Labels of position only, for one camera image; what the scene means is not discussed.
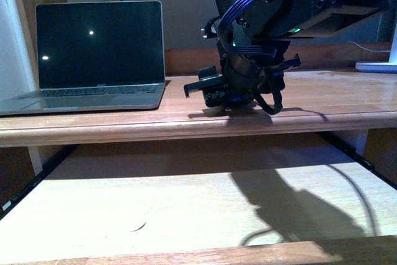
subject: white cable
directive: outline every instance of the white cable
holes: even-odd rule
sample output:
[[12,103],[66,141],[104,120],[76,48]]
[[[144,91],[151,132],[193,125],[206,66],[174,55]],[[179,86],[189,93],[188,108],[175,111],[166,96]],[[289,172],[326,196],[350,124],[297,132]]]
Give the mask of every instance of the white cable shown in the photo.
[[358,43],[353,42],[351,40],[349,40],[348,43],[353,43],[354,45],[358,46],[359,48],[361,48],[363,50],[366,50],[366,51],[369,51],[369,52],[372,52],[372,53],[390,53],[390,50],[371,50],[371,49],[365,48],[365,47],[363,47],[363,46],[359,45]]

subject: wooden panel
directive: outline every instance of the wooden panel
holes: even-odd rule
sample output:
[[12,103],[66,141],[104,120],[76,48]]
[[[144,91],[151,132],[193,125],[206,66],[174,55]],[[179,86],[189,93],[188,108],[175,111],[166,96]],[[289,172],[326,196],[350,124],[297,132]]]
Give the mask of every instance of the wooden panel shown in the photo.
[[55,145],[397,127],[397,75],[301,71],[285,76],[284,109],[205,107],[169,77],[158,110],[0,118],[0,145]]
[[133,254],[102,258],[60,259],[26,265],[114,265],[114,264],[239,264],[239,265],[394,265],[397,237],[281,243],[278,245],[205,249],[200,251]]
[[[373,50],[390,50],[390,43],[366,43]],[[330,70],[354,68],[356,61],[388,61],[389,53],[373,53],[360,49],[352,43],[329,45],[290,46],[285,59],[299,54],[301,70]],[[219,70],[218,49],[166,50],[166,73],[168,76],[197,75],[200,68],[216,66]]]
[[379,173],[397,184],[397,128],[370,130],[364,157]]
[[34,178],[26,147],[0,148],[0,212],[1,207]]

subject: black robotic arm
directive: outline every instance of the black robotic arm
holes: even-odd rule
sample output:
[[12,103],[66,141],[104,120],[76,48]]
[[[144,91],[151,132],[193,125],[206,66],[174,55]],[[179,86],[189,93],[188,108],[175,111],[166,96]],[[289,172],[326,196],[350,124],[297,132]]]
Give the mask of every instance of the black robotic arm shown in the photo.
[[[270,115],[282,109],[283,71],[300,65],[284,61],[295,38],[327,37],[388,9],[387,0],[215,0],[219,16],[208,21],[205,38],[218,38],[221,76],[215,67],[198,72],[207,107],[240,106],[256,100]],[[261,94],[272,94],[274,105]]]

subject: black laptop screen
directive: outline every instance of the black laptop screen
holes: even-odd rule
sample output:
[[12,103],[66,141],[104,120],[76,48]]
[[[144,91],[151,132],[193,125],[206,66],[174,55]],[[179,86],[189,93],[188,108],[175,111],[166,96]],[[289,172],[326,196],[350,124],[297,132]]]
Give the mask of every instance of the black laptop screen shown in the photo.
[[159,1],[40,4],[40,88],[164,82]]

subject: wood grain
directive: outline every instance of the wood grain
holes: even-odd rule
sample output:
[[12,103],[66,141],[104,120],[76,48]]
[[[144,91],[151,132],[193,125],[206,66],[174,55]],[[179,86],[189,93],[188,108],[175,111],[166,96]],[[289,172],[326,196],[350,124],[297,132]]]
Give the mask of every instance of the wood grain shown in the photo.
[[240,264],[240,265],[394,265],[397,263],[397,238],[378,236],[315,243],[205,249],[191,252],[134,254],[103,258],[61,259],[26,265],[104,265],[104,264]]
[[[397,192],[346,159],[312,133],[81,145],[0,221],[0,263],[198,249],[210,262],[243,245],[268,262],[345,260],[355,246],[327,241],[397,235]],[[255,251],[281,241],[296,246]]]
[[195,77],[169,77],[158,110],[0,118],[0,145],[55,145],[206,138],[397,127],[397,75],[346,71],[286,74],[284,109],[209,109],[200,92],[184,97]]

